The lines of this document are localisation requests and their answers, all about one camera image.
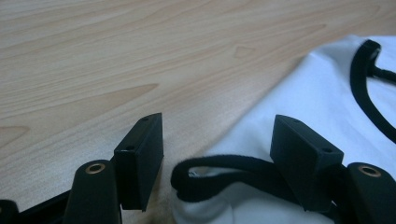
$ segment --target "black fabric loop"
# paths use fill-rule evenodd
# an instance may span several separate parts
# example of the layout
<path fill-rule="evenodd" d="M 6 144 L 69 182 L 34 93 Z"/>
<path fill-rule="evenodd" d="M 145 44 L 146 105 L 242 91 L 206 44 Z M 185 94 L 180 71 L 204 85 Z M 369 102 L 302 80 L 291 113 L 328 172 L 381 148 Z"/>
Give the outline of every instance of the black fabric loop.
<path fill-rule="evenodd" d="M 190 169 L 194 167 L 233 168 L 237 171 L 214 176 L 191 176 Z M 252 157 L 218 155 L 190 159 L 179 163 L 171 177 L 177 197 L 192 203 L 208 200 L 235 182 L 245 183 L 278 198 L 297 203 L 275 165 Z"/>
<path fill-rule="evenodd" d="M 381 115 L 367 91 L 367 77 L 381 77 L 396 82 L 394 73 L 375 67 L 380 50 L 381 46 L 372 40 L 367 40 L 361 45 L 350 67 L 350 87 L 356 102 L 371 122 L 396 144 L 396 129 Z"/>

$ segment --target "wood grain pattern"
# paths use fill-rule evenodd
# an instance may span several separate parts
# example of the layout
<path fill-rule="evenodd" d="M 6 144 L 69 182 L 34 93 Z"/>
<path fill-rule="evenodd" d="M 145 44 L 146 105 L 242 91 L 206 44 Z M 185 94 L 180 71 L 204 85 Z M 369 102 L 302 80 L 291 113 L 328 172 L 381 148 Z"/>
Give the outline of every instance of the wood grain pattern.
<path fill-rule="evenodd" d="M 201 155 L 312 48 L 396 35 L 394 0 L 0 0 L 0 195 L 25 210 L 109 159 L 163 112 L 148 211 L 173 223 L 170 174 Z"/>

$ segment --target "white fabric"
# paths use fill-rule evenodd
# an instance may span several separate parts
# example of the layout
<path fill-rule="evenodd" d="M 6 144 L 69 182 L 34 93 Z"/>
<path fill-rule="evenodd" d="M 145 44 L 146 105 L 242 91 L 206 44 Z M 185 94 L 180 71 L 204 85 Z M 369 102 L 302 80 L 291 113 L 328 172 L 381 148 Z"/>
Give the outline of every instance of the white fabric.
<path fill-rule="evenodd" d="M 372 36 L 382 46 L 376 65 L 396 71 L 396 36 Z M 367 38 L 346 38 L 321 46 L 275 89 L 253 107 L 206 155 L 236 154 L 267 161 L 276 114 L 301 120 L 345 153 L 344 165 L 371 163 L 396 177 L 396 145 L 366 117 L 349 86 L 349 69 L 357 49 Z M 396 85 L 368 78 L 370 97 L 396 127 Z M 177 223 L 333 223 L 302 207 L 233 184 L 216 197 L 184 203 L 173 194 Z"/>

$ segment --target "wood grain surface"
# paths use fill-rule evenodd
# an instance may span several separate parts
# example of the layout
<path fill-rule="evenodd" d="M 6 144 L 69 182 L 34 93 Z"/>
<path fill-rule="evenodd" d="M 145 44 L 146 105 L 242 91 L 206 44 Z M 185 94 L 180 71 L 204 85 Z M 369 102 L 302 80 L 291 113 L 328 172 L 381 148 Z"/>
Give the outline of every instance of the wood grain surface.
<path fill-rule="evenodd" d="M 345 35 L 396 35 L 396 1 L 0 0 L 0 197 L 23 211 L 70 189 L 80 165 L 162 112 L 148 211 L 122 215 L 173 223 L 173 167 Z"/>

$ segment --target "white garment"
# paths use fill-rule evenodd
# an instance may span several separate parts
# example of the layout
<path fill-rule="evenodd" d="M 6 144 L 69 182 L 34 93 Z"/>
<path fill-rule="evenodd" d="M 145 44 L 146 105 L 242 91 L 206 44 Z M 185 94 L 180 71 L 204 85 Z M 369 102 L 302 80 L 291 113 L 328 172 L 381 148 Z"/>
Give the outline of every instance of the white garment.
<path fill-rule="evenodd" d="M 395 72 L 396 36 L 369 38 L 382 47 L 376 66 Z M 363 113 L 349 85 L 352 59 L 367 39 L 351 35 L 313 50 L 206 155 L 235 154 L 272 161 L 272 131 L 275 115 L 280 114 L 301 120 L 344 151 L 345 166 L 366 162 L 395 178 L 396 145 Z M 367 78 L 367 86 L 375 106 L 396 127 L 396 85 Z M 173 193 L 173 214 L 177 223 L 333 223 L 242 183 L 199 203 L 182 202 Z"/>

